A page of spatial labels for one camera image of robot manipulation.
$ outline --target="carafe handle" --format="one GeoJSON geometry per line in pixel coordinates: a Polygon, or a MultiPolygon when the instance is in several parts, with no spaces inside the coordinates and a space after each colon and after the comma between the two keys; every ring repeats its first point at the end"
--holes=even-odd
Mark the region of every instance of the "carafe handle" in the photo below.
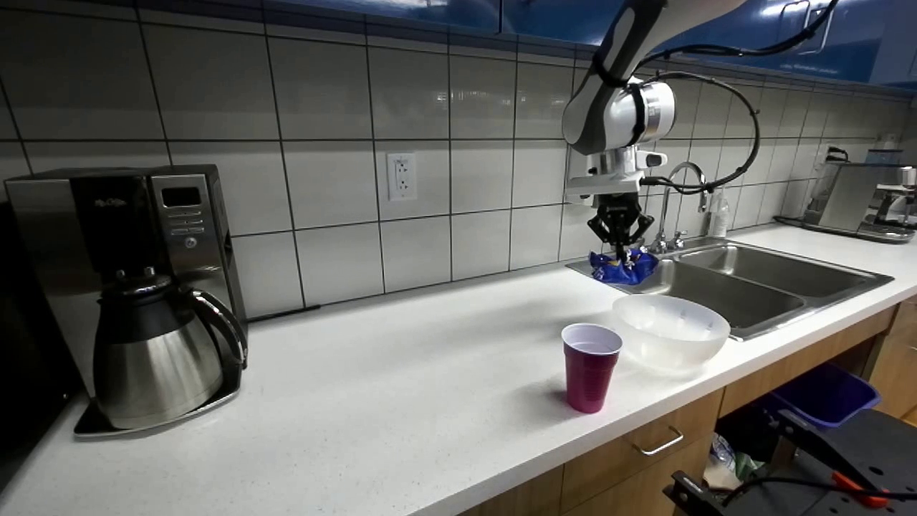
{"type": "Polygon", "coordinates": [[[189,290],[189,298],[196,304],[197,318],[203,325],[216,328],[219,334],[225,334],[225,340],[230,343],[232,350],[220,350],[220,355],[232,354],[238,371],[243,371],[248,367],[248,345],[243,345],[243,330],[232,318],[232,312],[219,298],[213,298],[209,292],[189,290]]]}

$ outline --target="drawer handle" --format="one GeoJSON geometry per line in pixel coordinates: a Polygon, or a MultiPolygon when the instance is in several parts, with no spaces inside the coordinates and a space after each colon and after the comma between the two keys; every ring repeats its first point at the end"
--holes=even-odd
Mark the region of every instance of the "drawer handle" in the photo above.
{"type": "Polygon", "coordinates": [[[669,447],[676,447],[680,441],[685,441],[685,433],[680,433],[680,430],[670,429],[670,426],[669,426],[669,430],[675,433],[675,440],[662,441],[660,447],[646,450],[646,447],[637,447],[634,441],[632,441],[632,447],[639,450],[639,456],[652,460],[652,456],[660,456],[660,454],[666,454],[669,447]]]}

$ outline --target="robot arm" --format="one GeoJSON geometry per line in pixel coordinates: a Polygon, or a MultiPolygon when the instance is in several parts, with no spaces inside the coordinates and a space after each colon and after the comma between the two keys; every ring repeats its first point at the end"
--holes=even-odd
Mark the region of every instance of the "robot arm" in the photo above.
{"type": "Polygon", "coordinates": [[[566,142],[587,156],[591,178],[570,178],[567,193],[596,196],[591,231],[629,262],[653,219],[639,211],[639,172],[666,165],[637,143],[670,132],[676,99],[669,83],[643,83],[634,76],[643,57],[685,29],[722,17],[746,0],[626,0],[604,36],[587,77],[566,109],[566,142]]]}

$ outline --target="white bowl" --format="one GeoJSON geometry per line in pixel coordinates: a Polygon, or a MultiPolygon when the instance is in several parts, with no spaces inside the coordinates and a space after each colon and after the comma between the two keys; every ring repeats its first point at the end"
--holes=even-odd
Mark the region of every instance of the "white bowl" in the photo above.
{"type": "Polygon", "coordinates": [[[626,343],[623,355],[675,377],[700,373],[730,334],[720,312],[670,295],[620,298],[610,317],[626,343]]]}

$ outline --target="electrical outlet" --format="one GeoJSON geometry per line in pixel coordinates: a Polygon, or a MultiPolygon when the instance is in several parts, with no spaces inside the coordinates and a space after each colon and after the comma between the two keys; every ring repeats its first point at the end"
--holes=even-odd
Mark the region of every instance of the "electrical outlet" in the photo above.
{"type": "Polygon", "coordinates": [[[419,201],[419,171],[412,156],[389,156],[389,201],[419,201]]]}

